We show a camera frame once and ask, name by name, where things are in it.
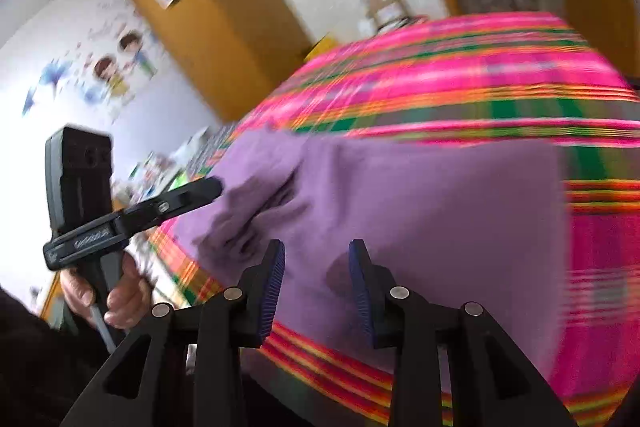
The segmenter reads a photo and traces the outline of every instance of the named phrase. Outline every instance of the purple cloth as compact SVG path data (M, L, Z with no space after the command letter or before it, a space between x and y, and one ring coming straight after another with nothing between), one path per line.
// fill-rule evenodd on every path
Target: purple cloth
M391 372L360 328L347 249L427 300L478 301L546 374L562 298L566 222L559 154L542 140L439 148L379 139L247 131L211 175L223 196L179 218L174 239L223 283L286 250L276 320Z

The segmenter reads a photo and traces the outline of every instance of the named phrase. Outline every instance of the bed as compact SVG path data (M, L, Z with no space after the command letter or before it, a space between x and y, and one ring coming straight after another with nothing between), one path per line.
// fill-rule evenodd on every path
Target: bed
M315 58L239 122L198 176L247 129L447 147L538 138L562 146L570 249L561 340L546 375L580 425L603 423L640 370L640 104L561 19L508 12L422 22ZM192 304L220 291L172 239L152 243ZM315 425L388 421L392 375L277 322L243 360ZM452 424L443 395L444 423Z

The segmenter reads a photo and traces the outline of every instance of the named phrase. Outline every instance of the metal rivet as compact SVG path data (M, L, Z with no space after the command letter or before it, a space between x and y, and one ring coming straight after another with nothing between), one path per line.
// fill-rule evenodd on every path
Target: metal rivet
M231 286L231 288L227 288L222 295L224 295L225 299L228 301L235 301L242 297L242 290L235 286Z
M477 302L468 302L465 304L465 312L474 317L478 317L484 311L484 308Z
M154 317L164 317L170 311L171 311L171 306L169 304L167 304L166 302L161 302L161 303L156 304L151 309L151 314Z
M404 286L394 286L389 293L394 299L406 299L409 296L409 290Z

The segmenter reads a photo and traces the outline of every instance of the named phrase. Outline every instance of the black camera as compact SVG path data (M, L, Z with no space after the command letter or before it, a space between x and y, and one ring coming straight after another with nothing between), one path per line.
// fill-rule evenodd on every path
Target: black camera
M50 270L75 267L95 289L92 318L113 352L124 331L103 316L107 296L122 275L122 250L138 232L209 204L222 193L216 178L183 185L161 196L113 212L111 138L66 126L45 145L45 179L52 238L43 247Z

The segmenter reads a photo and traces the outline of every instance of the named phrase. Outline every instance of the black fabric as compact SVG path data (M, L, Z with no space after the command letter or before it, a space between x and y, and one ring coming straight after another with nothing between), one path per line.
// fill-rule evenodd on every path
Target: black fabric
M63 328L54 331L0 288L0 426L59 425L107 356L98 333L68 308ZM243 376L242 384L250 427L265 418L280 427L310 426L251 378ZM182 396L185 426L192 397L193 379Z

